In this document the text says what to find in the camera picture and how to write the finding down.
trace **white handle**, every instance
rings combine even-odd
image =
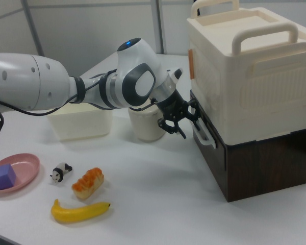
[[[292,22],[275,23],[265,27],[258,27],[238,32],[232,44],[233,55],[239,55],[241,52],[241,43],[251,37],[258,37],[277,32],[289,32],[289,42],[296,43],[298,40],[298,27]]]
[[[213,148],[215,149],[216,148],[216,144],[215,144],[215,141],[212,137],[212,135],[210,134],[208,128],[205,126],[204,122],[202,121],[201,118],[198,119],[198,121],[196,122],[197,125],[199,126],[199,128],[203,131],[202,133],[204,134],[204,136],[207,138],[206,139],[203,139],[203,137],[201,136],[200,132],[197,130],[197,128],[195,127],[195,125],[193,124],[193,122],[191,122],[192,124],[192,127],[193,127],[193,130],[199,140],[199,142],[202,144],[202,145],[211,145],[213,146]]]
[[[192,19],[195,19],[195,18],[197,18],[197,10],[199,8],[206,7],[206,6],[211,6],[211,5],[216,5],[216,4],[221,4],[221,3],[226,3],[226,2],[233,2],[233,10],[238,10],[239,9],[239,0],[197,0],[192,5],[190,16],[191,16]]]

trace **table surface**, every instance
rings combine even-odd
[[[186,56],[158,55],[166,69],[182,67],[177,88],[189,99]],[[117,55],[82,77],[112,70]],[[306,244],[306,184],[227,203],[192,135],[165,134],[145,143],[133,133],[127,109],[113,111],[104,137],[60,142],[46,117],[4,114],[0,160],[18,153],[39,157],[38,176],[23,189],[0,194],[0,237],[16,244]],[[54,185],[52,169],[73,166]],[[78,200],[71,185],[87,170],[100,167],[103,185]],[[63,207],[111,202],[105,214],[74,224],[60,224],[50,214],[55,199]]]

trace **pink plate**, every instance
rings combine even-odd
[[[7,157],[0,161],[0,165],[11,164],[16,173],[15,185],[11,188],[0,190],[0,193],[18,190],[30,183],[40,169],[40,160],[29,153],[21,153]]]

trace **white storage box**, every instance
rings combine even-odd
[[[47,116],[61,141],[107,135],[111,129],[112,111],[86,103],[67,104]]]
[[[306,28],[264,8],[197,16],[227,0],[198,0],[189,23],[192,91],[228,145],[306,129]]]

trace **banana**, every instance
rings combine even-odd
[[[59,222],[78,222],[99,216],[105,213],[109,207],[110,203],[99,202],[81,208],[67,209],[62,208],[59,204],[59,200],[55,199],[55,203],[51,208],[51,214]]]

